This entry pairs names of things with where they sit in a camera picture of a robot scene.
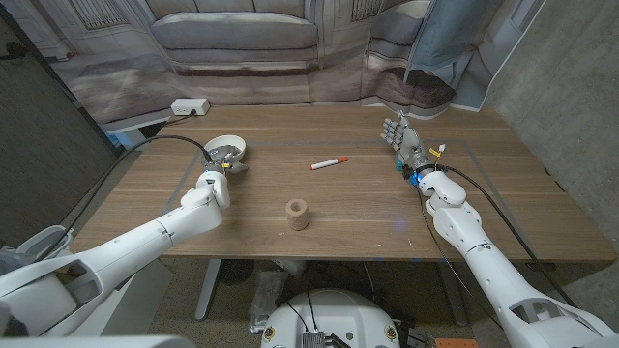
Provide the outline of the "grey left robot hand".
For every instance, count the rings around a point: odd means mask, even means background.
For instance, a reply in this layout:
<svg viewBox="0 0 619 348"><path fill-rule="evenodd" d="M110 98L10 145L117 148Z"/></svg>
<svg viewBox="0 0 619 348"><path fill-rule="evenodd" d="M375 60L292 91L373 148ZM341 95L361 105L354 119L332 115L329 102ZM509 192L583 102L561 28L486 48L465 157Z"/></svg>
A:
<svg viewBox="0 0 619 348"><path fill-rule="evenodd" d="M241 162L241 150L233 145L222 145L208 150L210 160L203 159L202 165L206 170L218 171L222 174L241 173L249 167Z"/></svg>

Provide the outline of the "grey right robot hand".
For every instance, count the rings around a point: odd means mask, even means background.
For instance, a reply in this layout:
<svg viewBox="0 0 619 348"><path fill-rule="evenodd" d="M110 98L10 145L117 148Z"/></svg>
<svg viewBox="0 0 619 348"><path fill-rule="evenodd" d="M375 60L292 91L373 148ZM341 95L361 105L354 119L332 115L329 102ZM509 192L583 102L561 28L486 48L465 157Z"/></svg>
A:
<svg viewBox="0 0 619 348"><path fill-rule="evenodd" d="M401 110L396 119L384 119L380 136L395 150L397 170L412 177L425 176L435 169L421 137Z"/></svg>

